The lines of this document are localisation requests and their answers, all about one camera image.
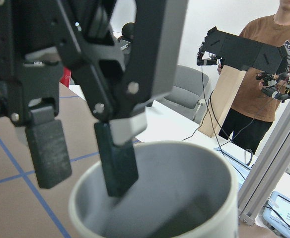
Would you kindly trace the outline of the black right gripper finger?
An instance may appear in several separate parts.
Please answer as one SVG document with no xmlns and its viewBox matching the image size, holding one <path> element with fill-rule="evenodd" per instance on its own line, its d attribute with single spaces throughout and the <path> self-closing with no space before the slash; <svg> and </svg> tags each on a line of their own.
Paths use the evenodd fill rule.
<svg viewBox="0 0 290 238">
<path fill-rule="evenodd" d="M 123 196 L 138 180 L 133 138 L 147 127 L 145 113 L 94 124 L 107 193 Z"/>
</svg>

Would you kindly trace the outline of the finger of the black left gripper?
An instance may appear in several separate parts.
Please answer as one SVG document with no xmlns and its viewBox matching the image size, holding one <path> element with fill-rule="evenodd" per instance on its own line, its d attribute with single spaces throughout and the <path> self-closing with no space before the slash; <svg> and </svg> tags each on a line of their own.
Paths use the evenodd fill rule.
<svg viewBox="0 0 290 238">
<path fill-rule="evenodd" d="M 52 106 L 31 109 L 30 115 L 25 134 L 36 179 L 40 188 L 50 189 L 72 175 L 62 122 Z"/>
</svg>

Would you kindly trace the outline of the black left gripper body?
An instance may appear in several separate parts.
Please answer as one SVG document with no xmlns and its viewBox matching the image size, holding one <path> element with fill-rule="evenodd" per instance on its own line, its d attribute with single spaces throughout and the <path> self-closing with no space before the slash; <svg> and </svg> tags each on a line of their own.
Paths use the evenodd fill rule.
<svg viewBox="0 0 290 238">
<path fill-rule="evenodd" d="M 113 0 L 0 0 L 0 117 L 30 126 L 59 112 L 63 67 L 95 118 L 133 117 L 172 89 L 185 0 L 138 0 L 128 62 L 110 24 Z"/>
</svg>

